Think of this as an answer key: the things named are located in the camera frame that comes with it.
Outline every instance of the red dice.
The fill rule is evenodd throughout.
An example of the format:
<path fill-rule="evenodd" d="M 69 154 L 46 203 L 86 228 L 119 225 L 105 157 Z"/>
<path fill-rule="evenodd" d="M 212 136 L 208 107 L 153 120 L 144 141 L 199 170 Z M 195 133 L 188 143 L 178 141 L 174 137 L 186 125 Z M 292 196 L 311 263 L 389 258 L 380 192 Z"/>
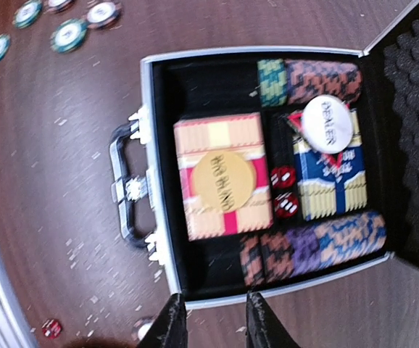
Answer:
<path fill-rule="evenodd" d="M 275 216 L 279 219 L 288 219 L 298 212 L 298 198 L 291 192 L 279 194 L 274 199 Z"/>
<path fill-rule="evenodd" d="M 57 319 L 48 319 L 42 325 L 43 335 L 49 339 L 57 338 L 63 330 L 62 324 Z"/>
<path fill-rule="evenodd" d="M 270 174 L 270 181 L 274 189 L 287 189 L 296 181 L 295 168 L 290 165 L 274 168 Z"/>

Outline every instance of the black poker chip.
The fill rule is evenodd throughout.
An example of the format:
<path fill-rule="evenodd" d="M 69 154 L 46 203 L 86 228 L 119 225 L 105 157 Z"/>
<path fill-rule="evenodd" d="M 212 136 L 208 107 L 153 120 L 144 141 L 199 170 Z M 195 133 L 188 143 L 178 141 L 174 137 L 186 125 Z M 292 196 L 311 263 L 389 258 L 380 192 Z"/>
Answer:
<path fill-rule="evenodd" d="M 96 2 L 84 15 L 89 29 L 108 28 L 121 16 L 123 5 L 117 0 Z"/>
<path fill-rule="evenodd" d="M 49 13 L 60 13 L 69 9 L 75 0 L 45 0 L 46 11 Z"/>

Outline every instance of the wooden table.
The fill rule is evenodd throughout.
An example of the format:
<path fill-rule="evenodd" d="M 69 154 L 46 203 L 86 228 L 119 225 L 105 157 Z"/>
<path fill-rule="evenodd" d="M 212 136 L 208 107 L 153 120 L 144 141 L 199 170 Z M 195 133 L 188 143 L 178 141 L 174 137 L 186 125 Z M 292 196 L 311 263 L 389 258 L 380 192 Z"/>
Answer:
<path fill-rule="evenodd" d="M 90 32 L 66 55 L 50 49 L 50 35 L 88 1 L 18 30 L 12 16 L 22 3 L 0 0 L 0 34 L 12 37 L 0 62 L 0 249 L 41 346 L 82 347 L 91 331 L 90 342 L 130 341 L 133 323 L 169 296 L 164 273 L 120 238 L 110 194 L 109 137 L 141 105 L 139 60 L 217 46 L 363 49 L 409 0 L 123 0 L 115 27 Z M 130 153 L 143 174 L 144 149 Z M 137 215 L 141 228 L 153 227 L 146 202 Z M 409 320 L 419 317 L 419 276 L 399 267 L 386 263 L 270 303 L 304 347 L 419 347 L 419 322 Z M 39 330 L 50 317 L 65 327 L 54 341 Z M 242 326 L 241 305 L 194 311 L 190 345 L 243 347 Z"/>

